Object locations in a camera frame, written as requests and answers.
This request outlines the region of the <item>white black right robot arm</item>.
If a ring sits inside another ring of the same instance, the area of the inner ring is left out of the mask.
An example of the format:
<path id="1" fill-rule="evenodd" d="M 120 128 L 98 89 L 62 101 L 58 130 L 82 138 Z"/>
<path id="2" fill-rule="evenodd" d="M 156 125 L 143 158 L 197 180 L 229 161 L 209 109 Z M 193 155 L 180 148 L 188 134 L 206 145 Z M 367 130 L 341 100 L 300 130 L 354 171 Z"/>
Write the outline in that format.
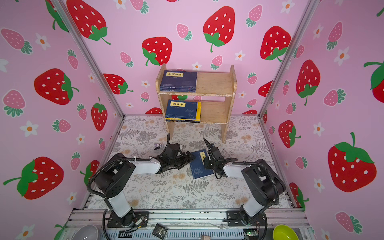
<path id="1" fill-rule="evenodd" d="M 278 205 L 280 195 L 286 191 L 283 180 L 263 159 L 255 162 L 239 162 L 236 158 L 206 157 L 203 163 L 206 169 L 213 170 L 220 177 L 246 181 L 252 196 L 240 207 L 237 218 L 245 226 L 253 225 L 269 207 Z"/>

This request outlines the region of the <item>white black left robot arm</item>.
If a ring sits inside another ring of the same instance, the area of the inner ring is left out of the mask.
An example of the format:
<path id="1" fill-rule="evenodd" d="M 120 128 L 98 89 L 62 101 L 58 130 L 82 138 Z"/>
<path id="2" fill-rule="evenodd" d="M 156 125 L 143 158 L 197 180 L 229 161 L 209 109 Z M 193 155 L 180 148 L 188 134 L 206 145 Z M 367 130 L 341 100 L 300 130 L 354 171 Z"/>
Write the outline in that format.
<path id="1" fill-rule="evenodd" d="M 108 210 L 127 226 L 135 215 L 123 192 L 129 179 L 135 175 L 180 170 L 194 159 L 191 152 L 182 152 L 179 144 L 167 144 L 159 155 L 147 159 L 116 154 L 90 178 L 87 190 L 100 196 Z"/>

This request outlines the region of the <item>navy book yellow label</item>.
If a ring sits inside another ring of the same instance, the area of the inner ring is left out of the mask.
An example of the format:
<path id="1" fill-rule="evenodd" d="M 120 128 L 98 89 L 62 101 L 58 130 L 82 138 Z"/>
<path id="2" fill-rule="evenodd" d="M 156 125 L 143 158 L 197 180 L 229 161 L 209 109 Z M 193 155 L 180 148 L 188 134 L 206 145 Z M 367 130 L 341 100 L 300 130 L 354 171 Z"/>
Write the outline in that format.
<path id="1" fill-rule="evenodd" d="M 196 89 L 194 88 L 163 88 L 160 87 L 161 92 L 182 92 L 182 93 L 195 93 Z"/>

